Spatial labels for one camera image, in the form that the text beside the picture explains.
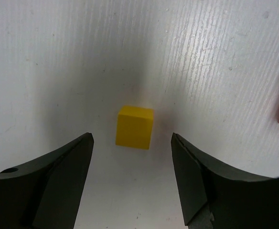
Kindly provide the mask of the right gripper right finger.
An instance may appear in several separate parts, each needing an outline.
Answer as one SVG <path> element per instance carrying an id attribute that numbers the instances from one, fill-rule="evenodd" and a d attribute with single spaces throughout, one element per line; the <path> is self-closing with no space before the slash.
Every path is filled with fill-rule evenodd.
<path id="1" fill-rule="evenodd" d="M 190 229 L 279 229 L 279 177 L 252 174 L 171 139 L 183 220 Z"/>

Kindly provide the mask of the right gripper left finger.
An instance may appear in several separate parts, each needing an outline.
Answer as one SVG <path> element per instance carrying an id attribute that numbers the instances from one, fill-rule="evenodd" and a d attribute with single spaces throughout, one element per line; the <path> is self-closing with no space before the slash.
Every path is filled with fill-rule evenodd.
<path id="1" fill-rule="evenodd" d="M 72 229 L 94 139 L 65 146 L 0 172 L 0 229 Z"/>

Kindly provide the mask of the yellow cube wood block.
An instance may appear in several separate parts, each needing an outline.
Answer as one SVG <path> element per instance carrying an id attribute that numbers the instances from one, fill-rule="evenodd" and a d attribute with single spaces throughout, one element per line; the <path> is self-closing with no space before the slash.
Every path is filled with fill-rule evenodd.
<path id="1" fill-rule="evenodd" d="M 116 145 L 148 150 L 154 110 L 125 105 L 118 113 Z"/>

